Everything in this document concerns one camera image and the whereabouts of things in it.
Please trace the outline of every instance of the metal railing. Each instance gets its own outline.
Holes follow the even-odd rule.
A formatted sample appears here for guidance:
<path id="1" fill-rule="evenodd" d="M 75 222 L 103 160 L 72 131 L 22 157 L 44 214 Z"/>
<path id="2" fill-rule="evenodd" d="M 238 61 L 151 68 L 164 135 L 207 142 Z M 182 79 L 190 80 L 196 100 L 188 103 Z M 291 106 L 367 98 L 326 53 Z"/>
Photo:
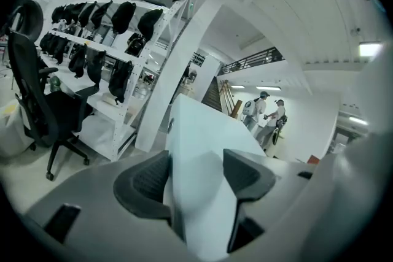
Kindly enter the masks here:
<path id="1" fill-rule="evenodd" d="M 231 72 L 260 66 L 261 64 L 275 63 L 277 61 L 284 60 L 284 57 L 280 54 L 276 47 L 272 47 L 266 50 L 262 50 L 259 53 L 245 57 L 234 63 L 223 66 L 219 72 L 219 75 L 228 74 Z"/>
<path id="2" fill-rule="evenodd" d="M 229 116 L 236 119 L 242 101 L 238 100 L 235 104 L 232 98 L 231 90 L 229 88 L 228 80 L 220 81 L 220 84 L 221 84 L 220 96 L 221 94 L 223 94 L 224 96 L 224 103 L 227 109 L 227 113 Z"/>

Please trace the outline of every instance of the white floor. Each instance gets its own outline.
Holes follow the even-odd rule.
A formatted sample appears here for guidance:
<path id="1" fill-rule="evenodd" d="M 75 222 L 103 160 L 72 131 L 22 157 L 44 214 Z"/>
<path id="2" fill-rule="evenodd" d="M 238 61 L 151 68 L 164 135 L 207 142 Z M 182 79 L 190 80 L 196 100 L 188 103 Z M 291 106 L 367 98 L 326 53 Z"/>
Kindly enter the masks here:
<path id="1" fill-rule="evenodd" d="M 11 90 L 12 72 L 1 71 L 3 68 L 0 66 L 0 73 L 7 74 L 7 77 L 3 78 L 0 75 L 0 107 L 15 99 L 15 93 L 18 93 L 16 83 L 14 83 L 14 90 Z M 152 151 L 163 150 L 165 140 L 166 134 L 159 131 Z M 36 201 L 76 172 L 86 167 L 110 163 L 83 143 L 78 142 L 76 146 L 89 156 L 90 165 L 84 166 L 83 158 L 60 147 L 53 162 L 52 173 L 55 175 L 53 182 L 45 178 L 51 148 L 37 147 L 35 152 L 27 149 L 21 155 L 12 158 L 0 157 L 0 179 L 15 210 L 25 213 Z M 142 153 L 131 145 L 122 158 L 132 158 Z"/>

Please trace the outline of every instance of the black office chair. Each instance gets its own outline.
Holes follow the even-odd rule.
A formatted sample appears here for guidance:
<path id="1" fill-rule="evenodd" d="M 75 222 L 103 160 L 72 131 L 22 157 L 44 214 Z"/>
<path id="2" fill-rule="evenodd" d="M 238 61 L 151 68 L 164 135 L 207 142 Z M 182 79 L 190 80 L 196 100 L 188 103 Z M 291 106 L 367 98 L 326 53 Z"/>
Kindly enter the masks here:
<path id="1" fill-rule="evenodd" d="M 72 131 L 79 132 L 82 129 L 83 119 L 92 112 L 92 108 L 87 104 L 87 98 L 97 93 L 99 89 L 94 86 L 84 88 L 76 92 L 74 97 L 62 91 L 45 95 L 47 76 L 58 69 L 39 70 L 39 58 L 34 43 L 24 34 L 11 31 L 9 55 L 21 94 L 21 98 L 17 95 L 16 97 L 28 121 L 28 126 L 25 125 L 25 134 L 32 137 L 37 145 L 44 147 L 53 145 L 46 178 L 53 180 L 54 176 L 50 170 L 60 145 L 82 156 L 84 164 L 88 165 L 87 155 L 68 142 L 68 139 L 75 138 Z"/>

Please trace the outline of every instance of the shelf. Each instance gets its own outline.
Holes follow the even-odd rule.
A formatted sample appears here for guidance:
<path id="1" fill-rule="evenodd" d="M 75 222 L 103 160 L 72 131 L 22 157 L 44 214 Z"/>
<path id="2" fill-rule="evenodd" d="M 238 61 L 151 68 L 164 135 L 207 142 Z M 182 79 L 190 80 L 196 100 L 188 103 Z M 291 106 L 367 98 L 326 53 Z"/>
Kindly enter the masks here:
<path id="1" fill-rule="evenodd" d="M 97 43 L 97 42 L 95 42 L 93 40 L 90 40 L 90 39 L 84 39 L 84 38 L 81 38 L 81 37 L 78 37 L 78 36 L 75 36 L 75 35 L 66 34 L 66 33 L 59 32 L 59 31 L 54 31 L 54 30 L 50 30 L 49 33 L 52 33 L 52 34 L 60 36 L 62 38 L 71 40 L 71 41 L 73 41 L 75 43 L 78 43 L 80 45 L 86 44 L 88 48 L 92 48 L 92 49 L 98 50 L 100 52 L 105 50 L 106 54 L 108 56 L 113 57 L 113 58 L 115 58 L 117 60 L 120 60 L 120 61 L 124 61 L 125 63 L 127 63 L 129 61 L 131 61 L 134 65 L 140 63 L 140 59 L 138 57 L 129 55 L 129 54 L 125 53 L 125 52 L 122 52 L 119 49 L 116 49 L 114 47 L 110 47 L 110 46 L 106 46 L 106 45 Z M 154 71 L 153 69 L 151 69 L 149 67 L 148 64 L 143 64 L 143 67 L 148 69 L 149 71 Z"/>
<path id="2" fill-rule="evenodd" d="M 48 55 L 41 54 L 41 58 L 48 67 L 56 67 L 59 69 L 59 71 L 54 72 L 54 75 L 57 76 L 73 93 L 94 85 L 94 83 L 89 79 L 86 69 L 84 70 L 85 74 L 83 77 L 78 79 L 75 78 L 75 74 L 68 69 L 69 61 L 66 58 L 62 64 L 59 65 L 56 64 L 55 59 Z M 99 83 L 99 91 L 87 99 L 87 104 L 103 113 L 108 118 L 118 120 L 120 118 L 120 106 L 116 107 L 102 100 L 104 93 L 110 93 L 108 86 L 108 82 L 101 80 Z"/>
<path id="3" fill-rule="evenodd" d="M 136 4 L 137 7 L 144 8 L 147 10 L 162 9 L 163 13 L 167 13 L 169 11 L 169 8 L 167 7 L 157 6 L 155 4 L 151 4 L 146 1 L 136 1 L 136 0 L 80 0 L 80 1 L 73 1 L 69 4 L 82 4 L 84 2 L 87 2 L 88 4 L 93 4 L 94 2 L 97 2 L 97 4 L 106 4 L 109 1 L 113 1 L 114 4 L 123 4 L 124 2 L 131 2 L 133 4 Z"/>
<path id="4" fill-rule="evenodd" d="M 120 130 L 120 142 L 114 146 L 114 129 L 113 122 L 106 120 L 100 115 L 88 116 L 82 123 L 82 130 L 78 133 L 79 140 L 91 147 L 94 151 L 102 156 L 115 161 L 118 158 L 118 149 L 129 139 L 134 133 L 135 128 L 123 124 Z M 128 141 L 124 147 L 129 146 L 131 141 Z"/>

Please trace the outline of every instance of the white shirt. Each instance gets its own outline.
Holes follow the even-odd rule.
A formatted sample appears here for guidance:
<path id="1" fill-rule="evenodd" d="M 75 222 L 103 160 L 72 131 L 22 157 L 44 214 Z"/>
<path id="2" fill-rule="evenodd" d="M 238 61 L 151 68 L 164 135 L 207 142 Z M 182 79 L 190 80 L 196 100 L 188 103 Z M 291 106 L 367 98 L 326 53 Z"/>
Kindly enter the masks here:
<path id="1" fill-rule="evenodd" d="M 265 112 L 266 109 L 266 102 L 260 98 L 258 101 L 255 102 L 255 109 L 256 109 L 256 113 L 254 116 L 252 116 L 252 119 L 254 119 L 256 122 L 259 121 L 259 115 L 263 114 Z"/>
<path id="2" fill-rule="evenodd" d="M 276 112 L 275 112 L 275 116 L 274 118 L 270 119 L 270 121 L 268 122 L 268 126 L 269 127 L 275 127 L 277 124 L 277 120 L 280 119 L 282 116 L 285 115 L 285 108 L 284 106 L 278 106 Z"/>

